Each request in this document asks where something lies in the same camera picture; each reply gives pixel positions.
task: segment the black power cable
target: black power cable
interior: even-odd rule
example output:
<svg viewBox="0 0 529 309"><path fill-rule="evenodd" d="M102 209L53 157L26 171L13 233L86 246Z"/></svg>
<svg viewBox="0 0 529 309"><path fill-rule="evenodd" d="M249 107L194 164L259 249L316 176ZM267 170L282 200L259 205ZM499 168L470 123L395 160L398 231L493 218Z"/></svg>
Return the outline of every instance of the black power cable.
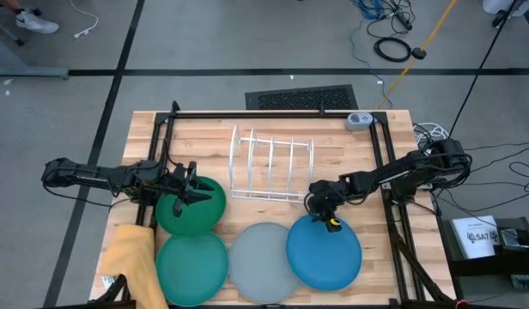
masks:
<svg viewBox="0 0 529 309"><path fill-rule="evenodd" d="M363 7L362 6L360 7L361 9L364 8L365 10L375 10L377 12L376 14L379 14L379 12L385 12L384 15L381 15L376 20L370 22L368 24L368 26L366 27L366 31L368 32L368 34L370 36L373 36L373 37L379 39L374 44L374 52L378 56L380 56L381 58L383 58L383 59L385 59L387 61L390 61L390 62L402 63L402 62L408 60L411 57L411 47L410 47L410 45L408 45L402 39L394 38L393 36L397 35L397 34L407 34L409 31L408 30L403 30L403 31L397 30L394 27L394 17L395 17L396 14L401 14L403 16L403 18L405 18L411 24L416 19L415 13L413 12L413 9L411 8L411 2L409 0L398 0L398 3L395 3L394 1L391 1L389 3L386 0L382 0L381 2L386 4L386 6L381 6L379 8L370 8L370 7L367 7L367 6L364 5ZM405 9L405 8L409 9L410 12L404 11L403 9ZM384 21L387 18L391 19L391 29L393 31L393 34L391 34L389 36L380 36L380 35L374 34L374 33L372 33L370 31L371 26L373 26L375 23L377 23L379 21ZM385 54L383 52L383 50L381 50L381 45L386 43L386 42L390 42L390 43L395 43L395 44L401 45L405 49L405 55L402 56L402 57L396 58L396 57L392 57L392 56L389 56L389 55Z"/></svg>
<svg viewBox="0 0 529 309"><path fill-rule="evenodd" d="M414 132L423 134L423 136L425 136L425 138L427 139L424 143L419 142L417 144L417 147L419 148L419 150L424 151L424 149L427 149L429 145L432 144L435 140L430 135L430 132L427 129L425 129L422 125L413 123L413 127L414 127L413 129Z"/></svg>
<svg viewBox="0 0 529 309"><path fill-rule="evenodd" d="M416 206L419 206L419 207L421 207L422 209L427 210L428 212L430 212L430 213L433 214L433 215L437 215L436 212L435 212L433 209L430 209L429 207L427 207L427 206L425 206L425 205L423 205L423 204L421 204L421 203L418 203L418 202L416 202L415 200L411 200L410 203L412 203L412 204L414 204L414 205L416 205Z"/></svg>
<svg viewBox="0 0 529 309"><path fill-rule="evenodd" d="M51 176L52 173L55 173L56 171L74 171L74 170L75 170L74 168L62 168L62 167L59 167L59 168L56 168L56 169L48 172L47 174L45 174L42 177L42 179L43 179L43 189L45 189L45 191L51 193L53 196L56 196L56 197L63 197L63 198L68 198L68 199L72 199L72 200L82 201L82 202L85 202L85 203L90 203L90 204L93 204L93 205L96 205L96 206L101 206L101 207L107 207L107 208L111 207L111 205L109 205L109 204L91 202L91 201L89 201L89 200L87 200L85 198L71 197L71 196L67 196L67 195L64 195L64 194L56 193L54 191L51 191L51 189L49 189L49 187L46 185L46 180L49 178L49 176ZM90 170L83 170L81 168L77 168L77 171L84 171L84 172L90 172L90 173L93 172L93 171L90 171ZM106 181L107 181L107 184L108 184L108 190L112 193L113 197L117 197L116 191L113 188L114 187L118 188L118 186L116 184L114 184L112 182L112 180L107 175L105 175L103 172L97 171L96 173L100 174L101 176L104 176L104 178L106 178Z"/></svg>
<svg viewBox="0 0 529 309"><path fill-rule="evenodd" d="M465 108L465 105L467 104L467 101L469 100L469 97L471 96L472 90L474 89L475 83L477 83L478 76L482 73L482 68L484 67L484 64L486 63L486 60L488 60L489 54L491 53L491 50L494 48L494 45L496 44L497 38L499 37L499 34L502 32L503 28L505 27L505 23L507 22L507 18L511 15L511 12L513 12L514 5L519 0L513 0L511 3L511 6L508 8L508 10L505 12L505 15L503 15L502 23L497 29L496 36L491 41L491 44L489 44L488 51L486 52L486 55L484 56L484 59L482 60L482 63L480 63L480 66L478 67L477 74L474 75L474 79L472 80L471 87L469 88L469 92L467 92L467 95L465 99L463 100L463 104L461 105L461 108L457 112L457 116L455 116L455 120L453 121L452 128L450 129L450 134L448 137L452 136L453 129L455 129L455 125L457 124L457 121L459 120L459 117L461 116L461 112L463 112L463 109Z"/></svg>
<svg viewBox="0 0 529 309"><path fill-rule="evenodd" d="M364 20L361 19L360 23L358 24L358 27L354 28L354 30L352 30L352 32L350 33L350 36L349 36L350 45L352 47L352 49L351 49L352 57L354 59L358 60L359 62L361 62L362 64L365 64L368 67L369 73L372 76L374 76L375 78L377 78L378 81L380 81L381 93L383 94L383 98L385 98L386 101L388 102L388 104L391 106L391 108L393 108L394 104L392 103L392 101L389 98L386 97L386 94L385 94L385 81L382 78L380 78L377 74L374 73L373 69L371 68L371 64L369 64L368 61L358 57L358 55L356 53L356 42L354 41L354 37L355 37L355 34L362 28L363 22L364 22Z"/></svg>
<svg viewBox="0 0 529 309"><path fill-rule="evenodd" d="M503 229L506 229L506 230L510 228L510 227L501 227L501 226L496 225L496 224L491 224L490 222L487 222L486 220L482 220L482 219L480 219L477 215L474 215L472 212L468 211L468 209L466 209L466 208L460 206L459 204L457 204L457 203L451 203L451 202L449 202L448 200L446 200L446 198L440 197L440 194L441 194L441 193L439 193L438 195L434 195L434 194L432 195L432 196L433 196L433 200L435 201L435 204L437 204L437 205L438 205L438 200L441 200L441 201L447 203L448 205L453 206L453 207L455 207L456 209L459 209L459 210L465 212L466 214L470 215L471 217L477 219L478 221L480 221L480 222L482 222L482 223L486 223L486 224L488 224L488 225L490 225L490 226L492 226L492 227L499 227L499 228L503 228ZM515 233L509 232L509 231L507 231L507 232L508 232L508 233L511 233L511 234L514 235L514 236L518 236L518 235L515 234Z"/></svg>
<svg viewBox="0 0 529 309"><path fill-rule="evenodd" d="M385 54L381 50L381 44L383 44L385 42L392 42L392 43L397 43L397 44L401 45L403 48L405 48L406 54L403 57L400 57L400 58L391 57L391 56ZM390 62L394 62L394 63L402 63L402 62L408 60L410 58L410 56L411 56L411 47L408 45L408 43L404 42L401 39L393 38L393 37L387 37L387 38L382 38L382 39L377 40L377 42L375 42L375 44L374 44L374 51L381 58L383 58L385 60L388 60Z"/></svg>
<svg viewBox="0 0 529 309"><path fill-rule="evenodd" d="M470 148L470 149L466 149L466 151L472 151L472 150L479 150L479 149L487 149L487 148L496 148L496 147L506 147L506 146L524 146L524 145L529 145L529 142L522 142L522 143L503 143L503 144L499 144L499 145L492 145L492 146L483 146L483 147L476 147L476 148ZM497 163L499 161L504 161L508 158L512 158L512 157L515 157L516 155L520 155L522 153L524 153L525 151L529 150L529 147L528 148L524 148L514 154L510 154L510 155L506 155L502 158L499 158L499 159L495 159L493 161L491 161L490 163L488 164L485 164L484 166L482 167L479 167L479 168L476 168L474 170L471 171L471 173L474 173L476 171L479 171L479 170L482 170L486 167L489 167L491 165L493 165L494 163ZM525 169L527 169L527 171L529 171L529 165L524 163L524 162L520 162L520 161L515 161L515 162L512 162L511 164L509 164L508 168L511 170L511 172L521 176L521 177L524 177L526 179L529 179L529 173L523 173L522 171L517 171L517 167L524 167ZM528 197L529 196L529 181L525 184L519 184L519 183L514 183L514 182L509 182L509 181L491 181L491 182L483 182L483 183L464 183L462 185L513 185L513 186L518 186L520 188L522 188L522 190L524 191L523 194L521 194L520 196L517 196L517 197L514 197L514 198L510 198L508 199L507 201L504 201L504 202L501 202L501 203L496 203L494 205L490 205L488 207L483 207L481 209L466 209L462 206L460 206L456 201L455 201L455 198L453 197L453 194L451 191L449 191L447 188L443 188L443 190L440 191L440 193L438 193L435 197L438 197L439 199L443 200L444 202L446 203L449 203L451 204L452 206L466 212L468 215L472 215L472 216L475 216L473 215L472 213L476 213L476 212L479 212L479 211L484 211L484 210L488 210L488 209L493 209L493 208L497 208L497 207L501 207L501 206L504 206L504 205L507 205L509 203L512 203L514 201L517 201L517 200L520 200L521 198L524 198L524 197ZM443 191L446 191L447 194L450 196L452 202L448 202L446 199L440 197L440 194L443 192Z"/></svg>

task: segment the plate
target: plate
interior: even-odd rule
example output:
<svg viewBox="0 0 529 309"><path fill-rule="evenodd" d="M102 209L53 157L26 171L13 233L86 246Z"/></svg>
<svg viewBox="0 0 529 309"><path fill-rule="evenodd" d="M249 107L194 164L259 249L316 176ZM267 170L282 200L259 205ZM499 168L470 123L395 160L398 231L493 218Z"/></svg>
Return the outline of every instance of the plate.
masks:
<svg viewBox="0 0 529 309"><path fill-rule="evenodd" d="M286 252L295 274L310 288L338 291L351 284L362 265L362 248L352 228L329 233L323 222L304 216L289 230Z"/></svg>
<svg viewBox="0 0 529 309"><path fill-rule="evenodd" d="M258 223L246 228L230 247L230 280L248 300L277 304L301 285L286 257L288 232L277 223Z"/></svg>
<svg viewBox="0 0 529 309"><path fill-rule="evenodd" d="M197 236L207 233L221 220L227 205L224 190L215 180L199 177L213 191L194 190L211 196L210 200L183 205L180 217L173 215L173 205L177 200L174 195L162 195L155 210L155 217L160 226L168 233L179 236Z"/></svg>
<svg viewBox="0 0 529 309"><path fill-rule="evenodd" d="M227 280L228 252L214 233L171 236L155 260L165 298L179 306L210 300Z"/></svg>

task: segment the teal plate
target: teal plate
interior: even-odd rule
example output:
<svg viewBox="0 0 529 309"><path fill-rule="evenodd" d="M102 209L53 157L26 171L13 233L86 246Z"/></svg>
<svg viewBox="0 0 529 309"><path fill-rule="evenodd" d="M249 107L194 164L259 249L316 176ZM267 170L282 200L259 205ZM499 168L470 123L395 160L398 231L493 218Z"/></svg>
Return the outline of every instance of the teal plate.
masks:
<svg viewBox="0 0 529 309"><path fill-rule="evenodd" d="M171 236L155 266L167 300L179 306L198 306L213 298L227 280L228 251L214 233Z"/></svg>
<svg viewBox="0 0 529 309"><path fill-rule="evenodd" d="M155 217L166 232L179 236L197 236L209 232L221 220L227 206L224 190L215 180L199 177L205 184L210 185L213 191L194 190L211 196L211 199L184 205L182 215L173 215L173 205L177 200L174 195L162 195L156 206Z"/></svg>

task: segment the white sneaker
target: white sneaker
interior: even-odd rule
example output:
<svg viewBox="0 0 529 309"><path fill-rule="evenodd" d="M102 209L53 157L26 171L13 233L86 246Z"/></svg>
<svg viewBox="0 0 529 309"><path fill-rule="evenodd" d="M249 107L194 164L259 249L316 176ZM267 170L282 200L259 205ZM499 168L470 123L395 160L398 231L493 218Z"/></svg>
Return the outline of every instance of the white sneaker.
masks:
<svg viewBox="0 0 529 309"><path fill-rule="evenodd" d="M16 16L16 26L43 34L56 33L59 29L58 24L40 19L29 9Z"/></svg>

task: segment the wooden tabletop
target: wooden tabletop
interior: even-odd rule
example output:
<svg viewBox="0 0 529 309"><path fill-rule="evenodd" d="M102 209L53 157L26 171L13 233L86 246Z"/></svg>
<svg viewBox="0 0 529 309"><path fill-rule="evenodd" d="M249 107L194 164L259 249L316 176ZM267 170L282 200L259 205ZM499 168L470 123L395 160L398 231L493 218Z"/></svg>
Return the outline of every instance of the wooden tabletop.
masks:
<svg viewBox="0 0 529 309"><path fill-rule="evenodd" d="M145 160L149 152L150 139L157 112L135 112L131 122L122 164L132 164ZM387 111L392 143L397 158L417 148L410 114L408 111ZM210 177L221 184L227 193L227 210L215 228L227 246L232 245L236 236L246 227L263 221L274 221L285 227L291 225L306 212L300 203L253 201L231 198L228 176L228 155L233 128L238 125L240 136L249 137L251 128L258 138L275 137L280 141L314 142L315 156L313 181L319 179L336 180L339 174L355 171L368 171L376 168L371 137L368 130L350 132L344 128L342 119L176 119L173 127L173 142L170 154L174 161L198 163L198 175ZM236 153L234 176L244 178L246 166L244 155L246 148L242 144ZM267 179L268 148L255 151L253 179L256 185ZM387 162L386 149L381 143L384 162ZM308 154L295 152L294 190L304 190L305 168L308 168ZM289 157L278 150L275 167L275 182L285 181L282 168ZM416 200L432 208L429 194L418 192ZM434 215L426 209L409 205L411 231L416 244L417 259L428 271L432 279L448 296L455 297L452 278L447 267L446 255L441 242L438 225ZM149 224L151 209L147 209L146 224ZM396 275L392 262L391 246L386 228L385 211L380 193L371 194L368 200L359 206L339 207L337 215L345 220L356 232L363 249L363 262L358 277L344 290L336 293L323 293L309 288L301 288L289 297L285 304L298 305L363 305L387 304L389 298L398 297ZM114 206L108 217L106 232L100 250L100 257L119 224L133 224L137 216L137 205L125 202ZM158 228L156 250L168 239L169 235ZM409 266L405 261L406 283L410 296L415 297ZM106 289L95 274L91 299L102 295ZM231 281L228 281L210 304L251 304L244 299Z"/></svg>

